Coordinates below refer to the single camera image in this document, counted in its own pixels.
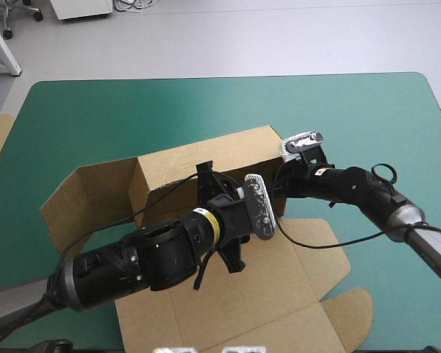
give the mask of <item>black robot arm segment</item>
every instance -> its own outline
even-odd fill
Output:
[[[248,174],[242,187],[197,165],[198,207],[129,233],[117,242],[65,260],[56,274],[0,290],[0,335],[55,310],[82,311],[146,288],[164,290],[198,270],[201,284],[208,257],[219,252],[229,272],[242,271],[240,247],[255,233],[267,240],[274,217],[262,177]]]
[[[337,169],[328,163],[322,141],[318,132],[283,140],[280,155],[284,164],[270,193],[324,199],[331,207],[335,203],[355,205],[391,240],[408,243],[441,278],[441,232],[426,223],[421,208],[394,188],[395,169],[387,164],[375,165],[371,171],[358,167]],[[391,170],[391,180],[376,173],[379,165]]]

